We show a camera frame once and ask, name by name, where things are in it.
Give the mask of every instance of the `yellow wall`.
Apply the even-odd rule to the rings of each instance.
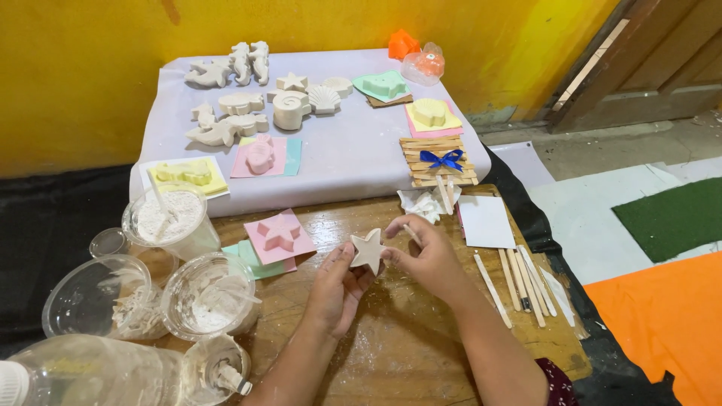
[[[0,0],[0,176],[134,162],[158,69],[241,40],[383,48],[403,27],[443,48],[465,114],[531,119],[617,2]]]

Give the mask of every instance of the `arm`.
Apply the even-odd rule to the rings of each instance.
[[[367,267],[349,268],[353,256],[354,246],[343,243],[323,261],[296,331],[241,406],[313,403],[336,346],[351,327],[361,296],[375,280]]]
[[[466,275],[448,238],[416,215],[396,218],[386,237],[393,238],[404,224],[421,246],[411,241],[411,255],[388,247],[381,257],[451,307],[484,405],[545,405],[546,376]]]

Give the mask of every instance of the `popsicle stick frame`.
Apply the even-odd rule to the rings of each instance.
[[[457,186],[479,184],[477,174],[474,172],[474,165],[467,160],[466,149],[459,135],[438,138],[401,138],[399,142],[401,143],[401,149],[404,151],[406,162],[409,164],[409,169],[411,169],[409,175],[413,178],[412,187],[437,186],[436,175],[441,175],[442,182],[445,185],[448,184],[449,178]],[[458,164],[463,166],[464,170],[459,172],[444,165],[429,168],[431,163],[421,161],[420,154],[424,150],[433,152],[434,155],[440,157],[453,150],[462,150],[464,154],[459,159]]]

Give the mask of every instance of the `wooden table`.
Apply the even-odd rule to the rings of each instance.
[[[464,193],[469,192],[498,194],[492,185],[464,188]],[[297,257],[297,272],[257,282],[257,296],[264,301],[261,316],[249,333],[236,337],[251,354],[252,382],[263,376],[293,333],[316,269],[328,252],[349,235],[365,236],[373,228],[384,229],[403,214],[396,196],[293,210],[318,253]],[[247,238],[243,223],[278,212],[218,218],[213,223],[222,245],[229,246]],[[508,216],[516,243],[526,244]],[[443,216],[438,227],[451,237],[465,270],[491,300],[472,257],[478,251],[510,315],[514,335],[535,358],[551,359],[572,379],[591,373],[589,360],[561,312],[547,317],[547,327],[540,329],[533,314],[514,311],[497,250],[467,247],[455,215]],[[409,236],[402,232],[385,244],[405,249],[408,242]],[[154,344],[184,351],[193,343],[169,334]],[[478,405],[480,401],[449,308],[404,273],[388,267],[361,300],[355,323],[331,361],[316,404]]]

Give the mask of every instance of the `yellow seahorse figurine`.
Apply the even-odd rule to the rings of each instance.
[[[160,181],[186,181],[197,186],[207,185],[213,180],[210,168],[205,160],[155,166],[155,175]]]

